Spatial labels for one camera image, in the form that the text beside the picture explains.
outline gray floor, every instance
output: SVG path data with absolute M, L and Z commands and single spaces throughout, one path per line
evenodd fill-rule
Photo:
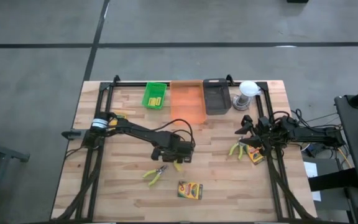
M 0 0 L 0 44 L 92 43 L 102 5 Z M 358 42 L 358 1 L 112 0 L 100 40 L 219 41 Z M 0 49 L 0 144 L 31 153 L 28 164 L 11 162 L 0 193 L 0 223 L 48 220 L 67 146 L 60 132 L 73 122 L 89 55 L 90 49 Z M 312 119 L 335 112 L 335 96 L 358 92 L 358 47 L 99 49 L 90 79 L 226 74 L 284 80 L 291 107 Z

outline black plastic container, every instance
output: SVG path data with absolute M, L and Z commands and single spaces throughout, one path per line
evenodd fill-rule
M 226 114 L 231 108 L 229 87 L 226 79 L 205 79 L 203 81 L 203 88 L 206 114 Z

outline pliers handle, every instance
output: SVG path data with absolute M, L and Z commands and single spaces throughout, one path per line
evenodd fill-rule
M 243 153 L 244 153 L 243 150 L 246 150 L 246 148 L 244 149 L 244 147 L 247 147 L 246 144 L 240 142 L 241 139 L 242 139 L 242 137 L 239 138 L 238 142 L 235 143 L 235 144 L 230 148 L 230 152 L 229 152 L 229 156 L 233 155 L 234 150 L 238 147 L 239 150 L 240 150 L 240 151 L 239 151 L 239 157 L 238 157 L 239 160 L 241 160 L 241 158 L 242 158 L 242 155 L 243 155 Z
M 242 150 L 243 150 L 243 149 L 242 149 L 242 147 L 241 147 L 238 143 L 235 143 L 235 145 L 233 145 L 233 146 L 231 147 L 230 152 L 229 152 L 229 156 L 233 155 L 233 152 L 234 152 L 234 150 L 235 150 L 237 147 L 240 149 L 238 159 L 241 160 L 241 158 L 242 158 L 242 153 L 243 153 Z
M 155 170 L 150 170 L 150 171 L 147 171 L 144 175 L 143 175 L 143 178 L 147 177 L 148 175 L 150 174 L 156 174 L 154 179 L 152 181 L 149 182 L 149 187 L 153 184 L 156 183 L 156 181 L 159 180 L 159 178 L 161 177 L 161 174 L 168 168 L 167 165 L 164 165 L 162 167 L 160 167 L 159 169 L 155 169 Z

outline green plastic bin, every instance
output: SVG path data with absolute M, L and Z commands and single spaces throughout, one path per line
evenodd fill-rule
M 160 110 L 164 102 L 166 89 L 166 84 L 148 82 L 144 92 L 142 105 L 147 108 Z

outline yellow crayon box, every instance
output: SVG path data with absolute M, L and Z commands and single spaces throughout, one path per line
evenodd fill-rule
M 195 182 L 179 181 L 178 197 L 201 200 L 203 198 L 203 185 Z
M 254 163 L 254 165 L 262 162 L 265 159 L 265 157 L 260 154 L 259 149 L 248 145 L 245 145 L 244 149 L 246 150 L 249 158 Z

